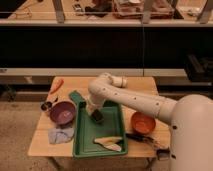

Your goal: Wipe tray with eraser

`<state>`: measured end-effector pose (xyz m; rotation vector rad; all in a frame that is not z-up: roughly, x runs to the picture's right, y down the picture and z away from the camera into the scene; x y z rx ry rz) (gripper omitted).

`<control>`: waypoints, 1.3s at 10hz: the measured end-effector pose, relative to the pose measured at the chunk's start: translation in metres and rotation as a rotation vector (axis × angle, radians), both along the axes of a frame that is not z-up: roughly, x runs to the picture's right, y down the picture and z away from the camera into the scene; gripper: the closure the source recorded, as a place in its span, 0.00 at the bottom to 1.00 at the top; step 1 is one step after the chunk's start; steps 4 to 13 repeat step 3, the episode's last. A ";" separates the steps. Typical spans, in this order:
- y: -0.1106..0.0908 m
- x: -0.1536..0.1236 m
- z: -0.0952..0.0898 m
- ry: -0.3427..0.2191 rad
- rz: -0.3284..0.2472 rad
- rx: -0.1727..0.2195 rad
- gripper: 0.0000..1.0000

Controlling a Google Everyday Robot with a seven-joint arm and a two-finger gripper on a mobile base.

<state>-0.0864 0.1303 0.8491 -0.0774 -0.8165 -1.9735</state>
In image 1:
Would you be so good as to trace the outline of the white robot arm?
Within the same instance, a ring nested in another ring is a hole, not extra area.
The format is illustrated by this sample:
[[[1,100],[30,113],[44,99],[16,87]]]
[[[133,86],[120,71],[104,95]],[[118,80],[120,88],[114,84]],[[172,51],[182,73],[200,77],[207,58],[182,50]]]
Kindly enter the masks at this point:
[[[87,110],[106,100],[120,103],[170,126],[170,171],[213,171],[213,100],[199,94],[178,101],[127,90],[122,77],[102,73],[88,85]]]

